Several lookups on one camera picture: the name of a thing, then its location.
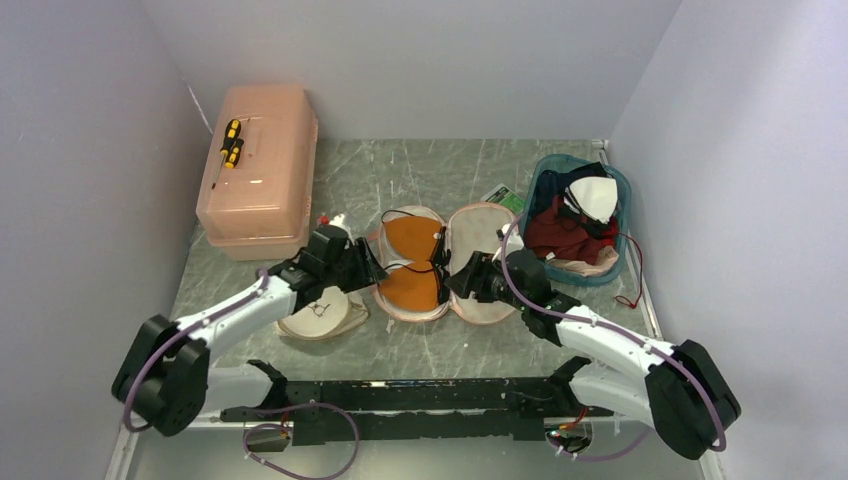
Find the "gray marble floor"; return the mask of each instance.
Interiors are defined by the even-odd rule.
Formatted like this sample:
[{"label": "gray marble floor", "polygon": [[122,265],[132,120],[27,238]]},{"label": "gray marble floor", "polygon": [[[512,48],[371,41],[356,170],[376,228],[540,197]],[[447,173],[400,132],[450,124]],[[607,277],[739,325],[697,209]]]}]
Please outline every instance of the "gray marble floor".
[{"label": "gray marble floor", "polygon": [[[345,212],[354,234],[368,235],[389,208],[428,206],[445,219],[499,183],[527,193],[536,162],[551,153],[590,158],[589,141],[380,140],[320,141],[315,161],[313,219]],[[198,226],[173,317],[220,302],[254,281],[258,266],[234,262],[211,247]],[[641,310],[613,300],[635,294],[627,269],[603,287],[557,285],[600,315],[648,334]],[[426,324],[395,322],[370,294],[366,323],[339,337],[308,342],[281,340],[268,326],[218,361],[237,366],[270,362],[293,380],[474,378],[549,375],[576,352],[531,335],[517,314],[493,326],[473,326],[450,312]]]}]

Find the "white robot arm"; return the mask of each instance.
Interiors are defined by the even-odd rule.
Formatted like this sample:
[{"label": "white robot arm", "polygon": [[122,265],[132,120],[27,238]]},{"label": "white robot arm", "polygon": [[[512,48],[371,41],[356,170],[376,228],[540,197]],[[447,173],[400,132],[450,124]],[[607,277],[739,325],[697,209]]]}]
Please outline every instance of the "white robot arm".
[{"label": "white robot arm", "polygon": [[[693,372],[709,393],[723,428],[739,416],[736,402],[717,368],[700,345],[675,346],[616,326],[574,298],[551,289],[532,252],[506,249],[505,261],[475,252],[465,268],[445,284],[458,296],[480,302],[502,301],[522,311],[530,331],[557,345],[568,345],[589,358],[575,357],[549,379],[569,407],[601,407],[655,428],[669,446],[698,458],[718,437],[710,408],[686,378],[669,368],[674,358]],[[510,277],[497,268],[502,266]],[[135,412],[166,436],[185,429],[201,412],[237,406],[260,409],[291,404],[286,378],[267,364],[251,361],[236,368],[211,363],[252,332],[291,315],[320,298],[331,285],[350,292],[373,285],[385,272],[362,238],[351,241],[341,228],[321,226],[306,248],[269,271],[233,297],[174,322],[161,316],[147,320],[115,378],[112,394],[124,402],[125,423]],[[513,282],[515,291],[509,288]],[[534,311],[524,300],[545,305]],[[552,312],[590,319],[563,320]],[[633,343],[633,338],[641,346]]]}]

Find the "plastic storage box lid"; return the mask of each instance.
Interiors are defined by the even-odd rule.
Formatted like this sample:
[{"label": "plastic storage box lid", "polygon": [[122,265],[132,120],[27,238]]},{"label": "plastic storage box lid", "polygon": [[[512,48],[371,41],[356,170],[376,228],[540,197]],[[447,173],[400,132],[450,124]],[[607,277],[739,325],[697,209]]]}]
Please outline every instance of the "plastic storage box lid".
[{"label": "plastic storage box lid", "polygon": [[[224,130],[242,124],[236,168],[221,168]],[[233,87],[212,136],[197,201],[197,216],[211,241],[293,239],[309,208],[315,117],[297,85]]]}]

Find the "red wire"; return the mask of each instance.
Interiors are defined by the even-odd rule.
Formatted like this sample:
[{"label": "red wire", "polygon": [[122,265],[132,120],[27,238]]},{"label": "red wire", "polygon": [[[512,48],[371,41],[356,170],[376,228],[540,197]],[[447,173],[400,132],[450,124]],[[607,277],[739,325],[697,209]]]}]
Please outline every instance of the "red wire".
[{"label": "red wire", "polygon": [[588,412],[588,411],[589,411],[588,407],[583,407],[583,410],[580,411],[580,415],[578,415],[577,418],[573,422],[566,423],[565,425],[560,425],[559,429],[560,430],[571,430],[572,428],[576,427],[577,424],[580,423],[581,420],[583,420],[583,417],[586,416],[586,412]]},{"label": "red wire", "polygon": [[289,420],[289,412],[283,414],[283,418],[280,419],[280,434],[284,437],[288,437],[288,429],[286,428],[286,422]]},{"label": "red wire", "polygon": [[639,275],[638,275],[638,278],[636,279],[636,281],[639,282],[639,295],[636,297],[635,302],[631,302],[630,299],[625,297],[624,295],[616,295],[615,301],[622,304],[622,305],[627,305],[630,308],[636,308],[636,306],[639,305],[639,300],[642,299],[642,276],[645,273],[642,270],[643,267],[644,267],[644,265],[642,264],[642,247],[640,247],[639,242],[634,240],[633,237],[631,237],[630,235],[627,235],[626,233],[621,233],[621,232],[617,232],[617,234],[621,235],[622,237],[633,242],[633,245],[636,245],[636,251],[639,252]]}]

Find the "white mask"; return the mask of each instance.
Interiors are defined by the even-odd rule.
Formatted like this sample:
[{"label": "white mask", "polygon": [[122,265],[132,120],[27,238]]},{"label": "white mask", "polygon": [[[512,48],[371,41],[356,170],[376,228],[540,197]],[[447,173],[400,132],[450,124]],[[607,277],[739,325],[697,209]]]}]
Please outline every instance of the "white mask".
[{"label": "white mask", "polygon": [[585,177],[575,180],[568,188],[574,200],[588,217],[601,223],[609,222],[618,203],[615,179]]}]

